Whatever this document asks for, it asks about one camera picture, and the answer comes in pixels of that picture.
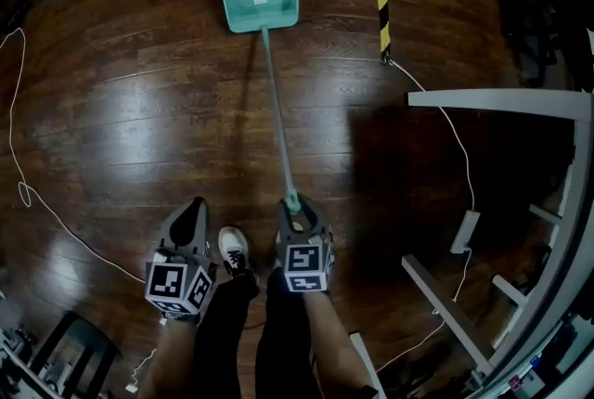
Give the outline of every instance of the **dustpan handle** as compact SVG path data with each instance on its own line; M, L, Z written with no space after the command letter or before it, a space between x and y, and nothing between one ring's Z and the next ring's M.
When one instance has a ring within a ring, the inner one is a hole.
M280 100L278 99L277 80L275 79L275 70L272 65L272 52L270 50L270 36L268 35L268 27L262 26L262 39L264 40L264 48L266 52L266 66L268 67L268 82L270 82L270 96L272 98L272 111L275 119L275 131L278 138L278 149L280 150L280 161L282 163L283 176L285 177L285 188L287 195L285 202L292 214L296 214L301 210L301 203L297 197L297 191L293 185L293 178L291 175L291 164L289 163L289 151L287 150L287 140L285 138L285 128L282 125L282 115L280 113Z

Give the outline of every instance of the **power cord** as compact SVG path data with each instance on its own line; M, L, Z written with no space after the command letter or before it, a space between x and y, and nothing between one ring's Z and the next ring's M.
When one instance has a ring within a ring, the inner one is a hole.
M415 77L410 72L408 72L405 68L403 68L400 64L398 64L396 61L394 61L390 57L388 57L387 61L388 61L388 64L390 66L394 66L395 68L397 68L400 71L402 71L413 83L415 83L417 85L417 87L421 91L427 92L425 90L425 88L419 83L419 81L417 81L417 79L415 79ZM464 159L466 160L466 179L468 181L468 188L471 191L471 198L472 198L471 211L473 211L474 210L474 190L472 189L472 182L471 182L471 163L469 161L468 152L464 148L464 145L462 144L462 142L460 140L460 137L458 136L458 132L456 131L456 127L454 126L454 123L449 118L449 116L446 114L446 111L444 110L444 108L443 107L440 107L439 110L442 111L442 113L444 114L444 117L449 122L450 127L452 127L452 132L454 132L454 137L456 138L456 140L458 140L458 144L460 145L460 148L462 148L462 151L464 152ZM468 269L468 263L471 260L472 249L468 248L468 251L469 251L468 252L468 258L466 259L466 263L464 264L464 273L462 275L462 280L460 281L460 283L458 285L458 289L456 290L456 294L454 295L454 297L452 299L454 302L456 302L458 300L458 295L460 293L460 290L462 289L462 285L464 285L464 281L466 280L466 270ZM432 314L433 315L438 315L439 312L436 309L433 309ZM411 352L411 351L419 348L431 336L433 336L435 333L437 333L442 328L442 326L445 325L445 324L446 324L446 322L443 321L439 327L437 327L431 333L429 333L421 342L419 342L418 344L416 344L412 348L408 348L406 351L402 352L397 357L392 358L385 365L383 365L382 367L380 367L379 369L377 369L376 370L376 373L379 373L380 371L382 371L383 369L385 369L386 367L388 367L391 363L393 363L394 361L396 361L399 357L403 356L404 354L409 353L409 352Z
M146 363L146 362L147 362L147 361L148 361L150 358L152 358L152 357L153 357L153 355L154 355L155 353L157 353L157 348L155 348L154 350L152 350L152 351L150 352L150 354L149 354L149 355L148 355L148 356L147 356L145 359L143 359L143 360L140 362L140 364L139 364L137 367L135 367L135 368L134 368L134 372L132 373L132 379L134 380L134 384L128 384L128 385L126 386L126 389L127 389L129 392L131 392L131 393L135 393L135 392L137 392L137 391L138 391L138 378L136 377L136 372L138 372L138 370L139 370L139 369L140 369L142 366L144 366L144 364L145 364L145 363Z
M14 110L14 107L15 107L15 102L17 101L17 95L19 93L19 86L20 86L20 79L22 77L22 70L23 70L23 67L25 65L25 49L26 49L26 46L27 46L27 38L25 36L25 32L21 28L17 28L14 32L11 32L11 33L7 34L6 37L4 38L4 41L0 45L0 49L2 49L2 47L4 46L6 40L10 36L12 36L15 32L20 32L20 34L22 34L22 58L20 60L19 79L17 80L17 87L15 88L15 95L12 97L12 103L10 104L10 112L9 112L10 125L9 125L9 128L8 128L8 144L10 145L10 152L12 153L12 158L15 161L15 164L17 165L17 169L19 170L19 174L20 174L20 181L19 181L19 195L20 195L20 199L22 200L23 204L27 208L31 208L31 204L32 204L31 193L33 193L37 197L37 199L39 199L41 201L41 203L47 208L47 210L53 214L53 216L56 218L56 220L59 222L59 224L63 227L63 229L68 234L70 234L75 240L77 240L78 242L80 242L95 257L97 257L99 260L103 261L104 263L109 264L112 267L115 267L116 269L120 270L121 272L124 272L127 276L133 278L136 282L140 282L140 283L144 284L145 281L142 278L137 277L134 274L131 274L130 272L128 272L126 269L124 269L120 265L117 265L116 263L114 263L114 262L106 259L102 255L100 255L97 252L95 252L95 250L93 250L92 247L90 247L86 242L84 242L81 238L79 238L76 234L74 234L64 224L64 222L58 216L58 214L47 205L47 203L44 201L44 199L41 197L41 195L35 190L35 188L27 185L27 180L25 179L25 175L24 175L24 173L22 172L22 170L20 168L19 161L17 160L17 155L15 154L15 149L12 147L12 125L13 125L12 119L13 119L13 110Z
M419 81L417 81L410 72L408 72L405 68L403 68L400 64L398 64L392 58L388 58L388 64L390 64L390 66L394 66L395 68L398 68L400 71L402 71L406 76L408 76L408 78L413 83L415 83L417 85L417 87L421 91L427 92L425 90L425 88L422 85L420 85ZM471 191L471 197L472 197L471 211L473 211L474 210L474 190L472 189L472 182L471 182L471 163L470 163L469 158L468 158L468 152L464 148L464 145L462 145L462 142L460 141L460 137L458 136L458 132L456 132L456 127L454 127L454 123L449 118L449 115L446 114L446 111L444 110L443 107L440 107L439 110L442 111L442 113L444 114L445 119L449 122L450 127L452 127L452 132L454 132L454 137L456 138L456 140L458 140L458 144L460 145L460 148L462 148L462 151L464 152L464 158L466 159L466 179L468 181L468 188Z

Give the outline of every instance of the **hardwood floorboard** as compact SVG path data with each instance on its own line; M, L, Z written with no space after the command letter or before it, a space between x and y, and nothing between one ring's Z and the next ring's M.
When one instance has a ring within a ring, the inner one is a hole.
M7 9L17 0L0 0ZM499 32L497 0L389 0L391 54L426 89L516 87L522 75ZM297 25L272 44L295 185L331 222L338 263L332 300L361 331L376 367L422 340L438 316L399 266L413 253L455 292L465 258L448 249L470 207L463 154L441 112L408 108L418 88L380 64L377 0L300 0ZM222 0L33 0L13 145L27 182L97 252L142 276L162 220L206 196L211 235L239 225L269 256L283 184L258 34L234 34ZM21 41L0 52L2 107L19 74ZM449 110L471 160L476 207L461 308L494 338L510 314L494 274L523 274L546 229L527 211L554 188L571 153L562 121ZM0 120L7 140L8 117ZM20 204L0 144L2 290L42 339L67 309L123 352L107 385L124 396L161 335L142 286L92 257L33 199ZM228 276L222 268L219 281ZM253 397L265 294L252 302L238 354ZM437 358L434 390L472 367L447 328L382 373Z

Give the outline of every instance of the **shoe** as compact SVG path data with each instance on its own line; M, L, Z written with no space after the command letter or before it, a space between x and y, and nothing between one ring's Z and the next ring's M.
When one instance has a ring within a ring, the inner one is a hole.
M243 233L232 225L225 225L219 231L219 251L226 271L233 277L252 275L248 261L250 248Z

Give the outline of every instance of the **red object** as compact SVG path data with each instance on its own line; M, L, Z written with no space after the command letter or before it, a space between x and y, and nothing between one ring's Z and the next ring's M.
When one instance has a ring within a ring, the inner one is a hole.
M509 385L512 391L518 391L520 389L520 386L522 386L522 380L517 376L514 376L510 379Z

